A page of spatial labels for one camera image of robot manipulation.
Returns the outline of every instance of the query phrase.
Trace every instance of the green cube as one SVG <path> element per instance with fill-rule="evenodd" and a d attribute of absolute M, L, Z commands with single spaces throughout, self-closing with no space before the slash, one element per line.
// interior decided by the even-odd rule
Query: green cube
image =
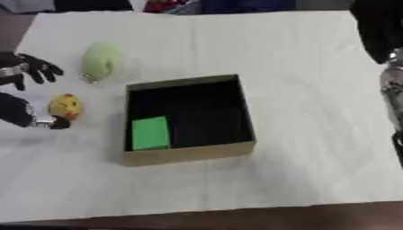
<path fill-rule="evenodd" d="M 131 128 L 134 151 L 170 147 L 166 117 L 133 120 Z"/>

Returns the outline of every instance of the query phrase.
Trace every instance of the toy ball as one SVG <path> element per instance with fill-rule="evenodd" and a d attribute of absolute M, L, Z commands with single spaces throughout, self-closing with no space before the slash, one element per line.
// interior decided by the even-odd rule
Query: toy ball
<path fill-rule="evenodd" d="M 75 95 L 65 93 L 55 97 L 49 104 L 49 114 L 75 120 L 83 113 L 83 103 Z"/>
<path fill-rule="evenodd" d="M 115 74 L 121 68 L 122 52 L 110 42 L 96 42 L 83 56 L 82 70 L 90 82 L 98 82 Z"/>

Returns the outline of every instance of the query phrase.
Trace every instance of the open box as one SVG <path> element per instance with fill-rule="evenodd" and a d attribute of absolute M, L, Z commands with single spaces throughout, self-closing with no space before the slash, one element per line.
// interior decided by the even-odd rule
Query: open box
<path fill-rule="evenodd" d="M 255 133 L 237 75 L 127 86 L 127 165 L 166 164 L 250 154 Z M 165 116 L 170 148 L 133 150 L 133 120 Z"/>

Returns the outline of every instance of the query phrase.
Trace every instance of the white tablecloth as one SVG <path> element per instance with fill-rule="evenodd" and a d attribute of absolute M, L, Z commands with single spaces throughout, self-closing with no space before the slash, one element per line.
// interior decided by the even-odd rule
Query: white tablecloth
<path fill-rule="evenodd" d="M 123 46 L 115 84 L 77 77 L 85 48 Z M 69 130 L 0 123 L 0 220 L 119 216 L 403 199 L 393 132 L 379 93 L 382 66 L 363 51 L 347 12 L 172 16 L 39 15 L 20 47 L 66 70 L 28 83 L 44 112 L 74 93 L 85 115 Z M 239 74 L 258 143 L 252 155 L 130 168 L 121 154 L 124 84 Z"/>

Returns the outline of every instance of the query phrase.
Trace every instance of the green ball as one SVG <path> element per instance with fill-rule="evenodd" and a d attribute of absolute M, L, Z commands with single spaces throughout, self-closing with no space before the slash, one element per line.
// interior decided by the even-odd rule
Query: green ball
<path fill-rule="evenodd" d="M 121 68 L 122 52 L 110 42 L 96 42 L 83 56 L 83 74 L 90 82 L 97 82 Z"/>

